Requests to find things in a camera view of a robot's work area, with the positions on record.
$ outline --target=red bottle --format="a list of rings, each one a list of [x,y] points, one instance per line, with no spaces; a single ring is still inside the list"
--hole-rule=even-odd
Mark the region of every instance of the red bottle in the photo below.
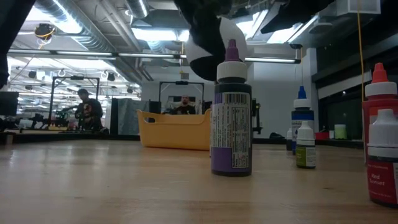
[[[382,63],[374,67],[373,80],[365,87],[365,96],[368,101],[363,102],[364,123],[364,153],[365,162],[368,161],[369,125],[377,119],[377,112],[383,109],[392,109],[398,116],[397,84],[389,82],[387,72]]]

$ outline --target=bottle cap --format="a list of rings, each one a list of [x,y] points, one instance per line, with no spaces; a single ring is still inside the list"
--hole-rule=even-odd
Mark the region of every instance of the bottle cap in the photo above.
[[[234,39],[229,40],[226,49],[225,62],[217,66],[217,80],[221,78],[243,78],[248,79],[248,67],[239,59],[239,50]]]
[[[313,129],[308,125],[308,121],[303,121],[301,127],[297,130],[297,140],[315,140]]]
[[[311,108],[311,101],[307,99],[304,86],[300,86],[298,97],[293,101],[294,108]]]
[[[286,139],[292,140],[292,128],[289,128],[286,134]]]
[[[370,147],[398,147],[398,120],[392,109],[379,110],[369,126]]]
[[[387,78],[387,72],[384,69],[382,63],[377,63],[374,66],[374,72],[372,76],[372,83],[366,85],[365,96],[376,96],[376,95],[396,95],[397,84],[390,82]]]

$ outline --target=small bottle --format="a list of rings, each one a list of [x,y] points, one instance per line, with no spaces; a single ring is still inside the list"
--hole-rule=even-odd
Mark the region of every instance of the small bottle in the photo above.
[[[298,128],[301,127],[303,121],[308,121],[308,125],[312,129],[314,127],[314,113],[310,109],[311,101],[310,99],[307,99],[304,86],[300,86],[300,90],[298,91],[298,98],[294,100],[293,106],[295,110],[292,111],[292,152],[293,155],[296,155]]]
[[[398,116],[397,84],[388,80],[382,63],[374,66],[372,78],[372,83],[365,87],[365,96],[368,100],[363,102],[365,163],[368,158],[369,125],[376,120],[377,111],[392,109]]]
[[[315,154],[313,129],[308,125],[308,121],[303,121],[297,133],[296,166],[314,169],[316,164],[317,155]]]
[[[243,177],[252,170],[251,86],[248,68],[239,59],[235,40],[217,67],[218,84],[211,111],[211,171]]]
[[[286,150],[292,150],[292,128],[289,128],[286,134]]]
[[[371,200],[398,208],[398,120],[392,109],[379,110],[369,126],[368,155]]]

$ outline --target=barcode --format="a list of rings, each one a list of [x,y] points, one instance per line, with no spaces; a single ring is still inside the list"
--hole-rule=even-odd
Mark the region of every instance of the barcode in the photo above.
[[[248,103],[248,96],[247,95],[242,95],[242,94],[225,94],[224,97],[224,102],[225,104],[244,104],[246,105]]]

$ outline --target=blue bottle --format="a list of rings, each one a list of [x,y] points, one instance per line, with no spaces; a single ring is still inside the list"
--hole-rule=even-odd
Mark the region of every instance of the blue bottle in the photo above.
[[[308,121],[308,125],[314,130],[314,113],[311,110],[311,100],[307,99],[304,86],[300,86],[298,98],[294,100],[294,111],[292,111],[292,152],[296,155],[297,130],[303,121]]]

